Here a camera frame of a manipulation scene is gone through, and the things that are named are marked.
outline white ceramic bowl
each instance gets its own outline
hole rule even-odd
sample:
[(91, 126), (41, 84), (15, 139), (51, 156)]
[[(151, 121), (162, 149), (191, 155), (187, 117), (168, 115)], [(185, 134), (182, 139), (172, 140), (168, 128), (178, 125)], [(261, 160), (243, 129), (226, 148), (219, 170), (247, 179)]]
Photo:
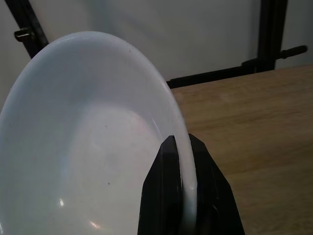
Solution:
[(3, 234), (137, 233), (143, 181), (175, 135), (184, 225), (197, 180), (184, 120), (155, 67), (112, 35), (81, 32), (45, 47), (0, 115)]

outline wooden table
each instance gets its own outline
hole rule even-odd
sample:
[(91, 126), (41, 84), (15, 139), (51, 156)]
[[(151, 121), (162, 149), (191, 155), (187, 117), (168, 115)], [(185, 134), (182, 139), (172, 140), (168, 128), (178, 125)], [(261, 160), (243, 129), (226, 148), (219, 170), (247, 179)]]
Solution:
[(247, 235), (313, 234), (313, 66), (172, 90)]

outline black metal bar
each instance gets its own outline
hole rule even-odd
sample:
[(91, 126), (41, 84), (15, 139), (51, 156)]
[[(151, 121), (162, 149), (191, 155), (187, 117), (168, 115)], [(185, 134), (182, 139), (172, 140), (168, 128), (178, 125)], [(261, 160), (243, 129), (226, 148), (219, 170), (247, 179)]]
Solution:
[(30, 57), (34, 57), (48, 44), (35, 12), (28, 0), (5, 0), (5, 2), (21, 29), (21, 31), (16, 32), (15, 36), (21, 36), (18, 41), (23, 42)]
[(205, 72), (186, 77), (174, 78), (167, 82), (167, 85), (172, 88), (185, 87), (194, 84), (212, 82), (225, 78), (238, 77), (254, 73), (254, 67), (238, 66), (225, 70), (217, 70), (212, 72)]
[(256, 72), (275, 69), (283, 40), (288, 0), (262, 0)]

